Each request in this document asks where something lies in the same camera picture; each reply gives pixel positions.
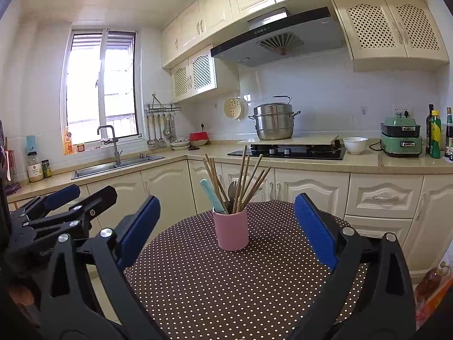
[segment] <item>green electric cooker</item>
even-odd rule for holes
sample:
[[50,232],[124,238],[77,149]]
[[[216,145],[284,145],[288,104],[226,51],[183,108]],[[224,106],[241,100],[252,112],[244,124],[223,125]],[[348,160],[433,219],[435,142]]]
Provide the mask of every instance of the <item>green electric cooker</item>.
[[390,157],[418,157],[423,150],[420,125],[400,112],[381,123],[381,147]]

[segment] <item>faucet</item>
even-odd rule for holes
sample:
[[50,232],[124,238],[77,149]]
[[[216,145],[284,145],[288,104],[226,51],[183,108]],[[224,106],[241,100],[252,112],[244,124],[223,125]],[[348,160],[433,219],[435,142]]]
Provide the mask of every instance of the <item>faucet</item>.
[[112,128],[112,134],[113,134],[113,140],[112,140],[112,143],[113,143],[113,147],[115,148],[115,163],[117,165],[121,164],[121,159],[119,158],[119,155],[123,153],[123,151],[121,152],[118,152],[118,147],[116,145],[116,142],[118,142],[118,139],[115,137],[115,128],[111,125],[101,125],[97,128],[97,134],[99,135],[99,131],[102,129],[102,128]]

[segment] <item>polka dot tablecloth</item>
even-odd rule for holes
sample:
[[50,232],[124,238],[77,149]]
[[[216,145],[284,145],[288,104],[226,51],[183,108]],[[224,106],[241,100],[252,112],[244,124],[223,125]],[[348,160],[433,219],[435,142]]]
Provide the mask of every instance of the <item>polka dot tablecloth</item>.
[[[247,210],[243,250],[219,248],[212,212],[204,212],[158,235],[125,271],[171,339],[283,339],[316,300],[330,270],[317,261],[294,205],[260,202]],[[361,266],[338,321],[350,315],[365,272]]]

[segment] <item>gas stove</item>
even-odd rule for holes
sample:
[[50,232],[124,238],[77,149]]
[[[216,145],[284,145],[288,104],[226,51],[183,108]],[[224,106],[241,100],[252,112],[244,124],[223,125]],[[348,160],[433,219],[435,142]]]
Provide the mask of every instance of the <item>gas stove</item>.
[[[228,153],[229,156],[242,156],[244,150]],[[345,148],[336,139],[332,144],[251,144],[247,154],[251,157],[300,159],[300,160],[338,160],[344,157]]]

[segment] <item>window frame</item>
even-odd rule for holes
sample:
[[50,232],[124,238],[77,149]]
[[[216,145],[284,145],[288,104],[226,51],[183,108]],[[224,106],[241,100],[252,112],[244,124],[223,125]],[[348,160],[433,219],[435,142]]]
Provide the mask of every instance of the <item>window frame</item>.
[[[135,34],[134,38],[134,108],[135,108],[135,116],[136,116],[136,125],[137,125],[137,132],[136,135],[128,135],[118,138],[118,144],[128,144],[128,143],[135,143],[142,141],[145,123],[144,123],[144,111],[143,111],[143,98],[142,98],[142,91],[141,91],[141,37],[140,33],[135,30],[131,29],[114,29],[114,28],[105,28],[105,27],[94,27],[89,29],[84,28],[73,28],[71,30],[71,34],[69,35],[67,48],[64,58],[64,66],[63,66],[63,75],[62,75],[62,85],[61,85],[61,95],[60,95],[60,110],[61,110],[61,126],[62,126],[62,134],[64,129],[67,127],[67,75],[68,75],[68,68],[69,68],[69,56],[71,54],[72,42],[74,40],[74,35],[77,34],[94,34],[94,33],[102,33],[101,39],[101,65],[99,70],[99,77],[98,77],[98,92],[100,91],[100,87],[102,86],[102,92],[104,93],[104,68],[105,68],[105,53],[106,53],[106,44],[107,44],[107,34],[108,32],[118,32],[118,33],[133,33]],[[105,93],[103,96],[98,96],[99,101],[99,121],[100,123],[106,122],[106,112],[105,112]],[[101,138],[109,138],[108,132],[106,128],[101,129]],[[103,145],[100,141],[92,141],[85,143],[88,147],[95,147],[101,146],[104,147],[111,147],[112,145]]]

